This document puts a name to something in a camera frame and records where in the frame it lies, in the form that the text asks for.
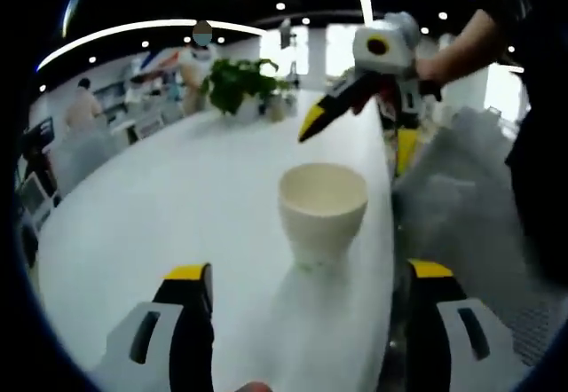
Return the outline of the person's right hand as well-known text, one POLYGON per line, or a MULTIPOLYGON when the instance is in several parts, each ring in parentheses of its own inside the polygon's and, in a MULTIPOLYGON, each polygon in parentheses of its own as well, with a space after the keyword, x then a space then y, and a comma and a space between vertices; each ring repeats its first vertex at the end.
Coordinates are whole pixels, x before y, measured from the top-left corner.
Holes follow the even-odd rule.
POLYGON ((432 58, 417 58, 415 71, 421 81, 434 82, 439 86, 446 83, 446 63, 439 56, 432 58))

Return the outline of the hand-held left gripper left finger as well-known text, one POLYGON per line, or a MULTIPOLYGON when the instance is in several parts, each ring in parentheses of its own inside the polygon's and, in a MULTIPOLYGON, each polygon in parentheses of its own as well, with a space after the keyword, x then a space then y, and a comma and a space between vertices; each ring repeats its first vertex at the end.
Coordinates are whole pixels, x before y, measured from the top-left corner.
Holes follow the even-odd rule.
POLYGON ((212 266, 182 265, 109 333, 91 372, 103 391, 211 391, 212 266))

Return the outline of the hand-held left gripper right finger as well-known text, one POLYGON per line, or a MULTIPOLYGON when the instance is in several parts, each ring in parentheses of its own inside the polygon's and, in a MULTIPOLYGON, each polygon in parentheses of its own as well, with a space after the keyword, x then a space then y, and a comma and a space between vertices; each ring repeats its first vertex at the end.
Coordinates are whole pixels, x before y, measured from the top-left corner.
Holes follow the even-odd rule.
POLYGON ((511 391, 519 357, 511 331, 447 267, 409 259, 407 391, 511 391))

